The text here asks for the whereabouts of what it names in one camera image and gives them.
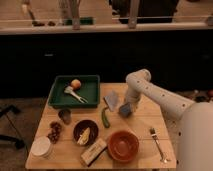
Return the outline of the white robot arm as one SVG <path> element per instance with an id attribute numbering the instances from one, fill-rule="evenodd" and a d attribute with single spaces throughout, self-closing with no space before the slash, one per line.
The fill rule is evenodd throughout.
<path id="1" fill-rule="evenodd" d="M 127 102 L 144 94 L 180 119 L 176 171 L 213 171 L 213 102 L 195 102 L 151 83 L 147 69 L 126 76 Z"/>

